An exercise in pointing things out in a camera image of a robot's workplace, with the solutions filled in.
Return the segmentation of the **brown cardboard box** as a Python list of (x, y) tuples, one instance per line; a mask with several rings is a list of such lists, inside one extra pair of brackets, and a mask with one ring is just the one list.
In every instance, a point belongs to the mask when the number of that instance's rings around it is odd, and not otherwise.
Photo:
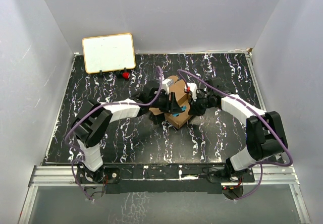
[(164, 115), (165, 119), (171, 123), (176, 129), (180, 129), (190, 118), (188, 115), (188, 111), (190, 109), (189, 106), (189, 95), (184, 92), (185, 83), (184, 80), (179, 80), (179, 78), (175, 75), (169, 76), (171, 85), (169, 86), (170, 92), (175, 93), (175, 99), (177, 105), (181, 108), (181, 113), (175, 113), (172, 110), (171, 113), (163, 113), (156, 107), (151, 107), (149, 110), (153, 113), (153, 115)]

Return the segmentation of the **red black stamp toy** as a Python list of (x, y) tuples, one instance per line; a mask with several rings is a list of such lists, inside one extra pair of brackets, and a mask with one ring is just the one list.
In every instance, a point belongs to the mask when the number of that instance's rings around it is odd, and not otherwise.
[(120, 70), (119, 72), (119, 77), (122, 77), (126, 80), (129, 80), (130, 79), (130, 72), (128, 72), (128, 70), (126, 68), (124, 68), (123, 70)]

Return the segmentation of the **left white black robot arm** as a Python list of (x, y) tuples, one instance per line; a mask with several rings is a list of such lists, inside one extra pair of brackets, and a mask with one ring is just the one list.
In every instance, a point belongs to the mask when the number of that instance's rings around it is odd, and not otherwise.
[(183, 112), (174, 92), (159, 90), (157, 87), (147, 87), (121, 101), (88, 102), (81, 116), (72, 125), (72, 132), (80, 145), (83, 164), (88, 169), (86, 176), (91, 182), (99, 183), (104, 178), (99, 143), (105, 136), (109, 124), (122, 119), (140, 117), (150, 108), (157, 108), (162, 113), (169, 114)]

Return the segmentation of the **blue toy car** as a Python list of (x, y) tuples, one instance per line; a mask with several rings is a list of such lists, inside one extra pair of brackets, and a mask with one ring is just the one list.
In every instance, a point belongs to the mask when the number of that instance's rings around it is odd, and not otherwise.
[(173, 117), (178, 117), (181, 113), (184, 113), (186, 111), (187, 107), (186, 105), (183, 105), (177, 109), (175, 109), (174, 113), (173, 113)]

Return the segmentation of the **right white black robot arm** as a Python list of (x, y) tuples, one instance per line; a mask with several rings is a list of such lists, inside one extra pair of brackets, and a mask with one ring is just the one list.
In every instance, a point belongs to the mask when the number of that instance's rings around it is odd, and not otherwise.
[(188, 114), (202, 116), (209, 108), (219, 108), (234, 116), (246, 127), (246, 146), (227, 158), (224, 168), (213, 172), (218, 178), (236, 182), (252, 165), (288, 149), (280, 115), (276, 111), (265, 112), (256, 108), (237, 94), (221, 92), (216, 80), (205, 82), (202, 90), (195, 83), (187, 83), (184, 90), (190, 94)]

